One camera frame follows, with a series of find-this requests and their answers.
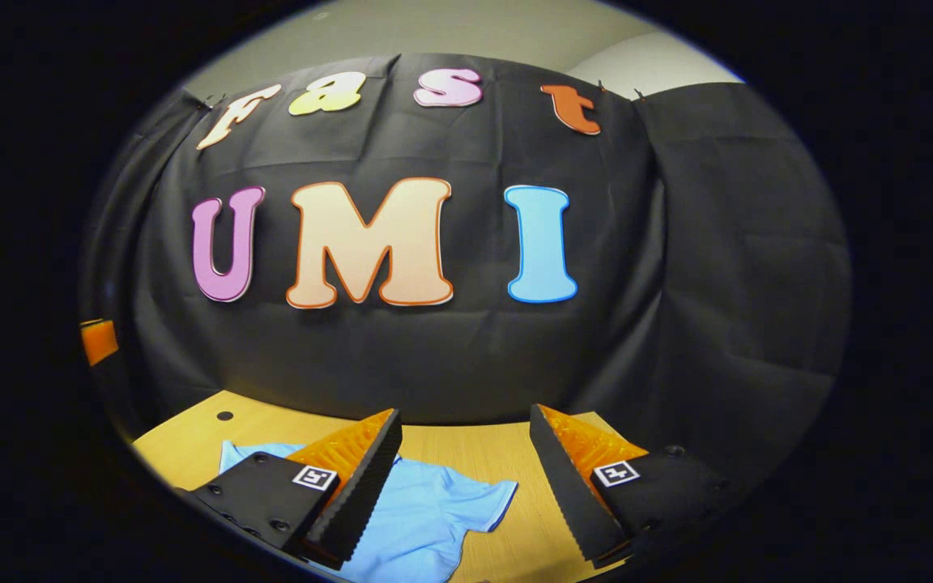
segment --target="blue letter i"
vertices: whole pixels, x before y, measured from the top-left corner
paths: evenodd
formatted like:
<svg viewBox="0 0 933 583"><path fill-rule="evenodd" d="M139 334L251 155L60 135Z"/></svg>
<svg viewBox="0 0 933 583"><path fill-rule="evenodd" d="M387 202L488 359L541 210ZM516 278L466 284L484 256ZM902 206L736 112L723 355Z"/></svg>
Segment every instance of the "blue letter i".
<svg viewBox="0 0 933 583"><path fill-rule="evenodd" d="M511 298L530 304L573 298L578 284L567 275L562 214L570 204L563 191L515 185L506 189L506 202L518 210L521 232L521 273L511 281Z"/></svg>

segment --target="letter m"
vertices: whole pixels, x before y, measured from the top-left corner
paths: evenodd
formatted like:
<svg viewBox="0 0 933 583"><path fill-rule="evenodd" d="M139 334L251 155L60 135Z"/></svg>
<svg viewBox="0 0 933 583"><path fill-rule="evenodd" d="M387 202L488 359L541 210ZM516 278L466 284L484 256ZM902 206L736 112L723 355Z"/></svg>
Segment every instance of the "letter m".
<svg viewBox="0 0 933 583"><path fill-rule="evenodd" d="M326 256L344 291L363 302L388 256L390 273L379 289L396 306L426 306L452 299L452 283L441 276L441 204L449 182L405 178L386 195L368 225L340 182L298 189L290 202L300 210L297 276L286 291L296 309L324 309L337 301L326 281Z"/></svg>

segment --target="light blue shirt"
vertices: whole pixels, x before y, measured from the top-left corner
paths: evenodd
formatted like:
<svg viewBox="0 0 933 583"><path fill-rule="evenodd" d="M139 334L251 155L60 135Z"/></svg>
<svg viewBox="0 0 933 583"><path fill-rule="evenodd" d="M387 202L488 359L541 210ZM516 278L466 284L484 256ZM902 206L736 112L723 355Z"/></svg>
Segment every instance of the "light blue shirt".
<svg viewBox="0 0 933 583"><path fill-rule="evenodd" d="M257 451L287 457L303 447L236 447L226 440L219 473ZM515 481L481 483L452 468L396 455L351 560L340 571L316 567L355 583L443 583L459 567L467 531L495 530L517 489Z"/></svg>

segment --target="black cloth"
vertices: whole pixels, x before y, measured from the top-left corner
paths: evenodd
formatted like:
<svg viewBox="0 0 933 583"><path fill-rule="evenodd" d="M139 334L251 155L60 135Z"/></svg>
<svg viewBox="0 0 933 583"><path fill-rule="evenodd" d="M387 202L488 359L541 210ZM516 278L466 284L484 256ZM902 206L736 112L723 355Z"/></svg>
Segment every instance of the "black cloth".
<svg viewBox="0 0 933 583"><path fill-rule="evenodd" d="M483 99L420 107L411 97L420 74L444 67L478 71ZM309 83L347 70L367 76L360 103L288 113ZM197 151L227 104L274 83L278 95ZM599 136L556 118L540 91L548 84L592 100L586 117ZM682 444L749 484L792 450L840 368L851 285L840 217L799 137L747 85L629 102L525 64L397 55L296 71L182 130L130 233L134 320L119 330L123 351L137 339L129 351L151 387L134 399L152 401L145 407L158 420L223 389L348 418L396 406L410 424L522 421L541 402L596 411L643 447ZM339 181L368 222L407 177L452 185L441 266L453 299L385 303L385 259L360 304L327 262L337 303L289 306L300 229L293 191ZM214 302L193 274L192 210L208 198L226 204L214 237L225 273L228 199L251 185L267 192L253 279L236 302ZM568 195L573 298L509 296L521 253L518 215L504 200L511 185Z"/></svg>
<svg viewBox="0 0 933 583"><path fill-rule="evenodd" d="M133 128L119 148L89 211L79 266L79 317L114 321L119 350L93 372L115 427L133 440L166 416L158 407L160 385L145 373L140 338L132 325L130 269L160 173L172 152L210 107L185 90L165 96Z"/></svg>

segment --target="wooden table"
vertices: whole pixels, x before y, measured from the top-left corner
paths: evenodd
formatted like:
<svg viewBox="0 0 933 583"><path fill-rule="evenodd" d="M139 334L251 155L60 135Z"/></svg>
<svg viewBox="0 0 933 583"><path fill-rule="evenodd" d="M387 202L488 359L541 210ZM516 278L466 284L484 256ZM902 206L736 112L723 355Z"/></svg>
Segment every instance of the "wooden table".
<svg viewBox="0 0 933 583"><path fill-rule="evenodd" d="M231 413L232 418L219 419L221 412ZM614 431L595 413L575 417ZM352 422L223 391L146 432L133 446L171 486L193 490L218 475L222 440L232 440L236 446L311 443ZM451 582L575 582L621 564L595 569L582 560L532 447L526 422L404 425L399 453L408 460L448 466L483 483L508 479L519 484L495 531L466 535L462 562Z"/></svg>

